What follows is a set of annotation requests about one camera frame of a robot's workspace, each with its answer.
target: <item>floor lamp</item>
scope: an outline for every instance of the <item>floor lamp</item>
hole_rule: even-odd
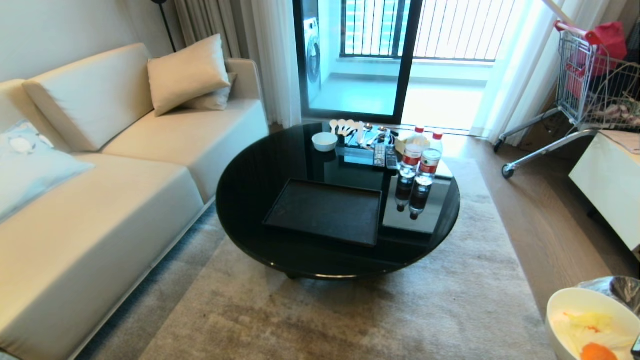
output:
[[[166,33],[169,34],[169,41],[171,41],[171,47],[175,53],[175,44],[173,43],[173,37],[171,36],[171,30],[169,30],[169,23],[166,21],[166,15],[164,14],[164,8],[162,4],[166,3],[166,0],[151,0],[160,6],[160,12],[162,13],[162,19],[164,20],[164,26],[166,27]]]

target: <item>throw pillow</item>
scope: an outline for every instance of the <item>throw pillow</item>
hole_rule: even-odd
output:
[[[53,149],[27,120],[0,134],[0,224],[32,200],[93,168]]]
[[[148,71],[156,116],[188,100],[231,86],[220,34],[177,53],[149,60]]]
[[[226,109],[229,100],[229,94],[231,94],[231,88],[234,86],[234,82],[237,78],[237,74],[235,72],[230,72],[228,75],[231,86],[216,90],[207,95],[198,96],[197,98],[189,100],[182,104],[182,107],[196,110],[223,111],[224,109]]]

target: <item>black tray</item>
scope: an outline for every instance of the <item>black tray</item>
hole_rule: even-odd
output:
[[[381,199],[381,191],[289,179],[262,223],[373,247]]]

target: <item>beige rug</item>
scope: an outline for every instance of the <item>beige rug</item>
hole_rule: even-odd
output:
[[[292,281],[242,253],[210,211],[80,358],[555,359],[477,165],[447,164],[460,217],[417,264]]]

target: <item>metal shopping cart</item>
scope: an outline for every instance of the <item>metal shopping cart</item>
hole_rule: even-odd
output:
[[[560,111],[573,128],[564,138],[505,164],[505,179],[525,163],[578,138],[595,136],[600,129],[640,132],[640,65],[613,58],[592,31],[560,21],[556,22],[556,29],[561,32],[557,107],[501,134],[493,150],[497,152],[507,137]]]

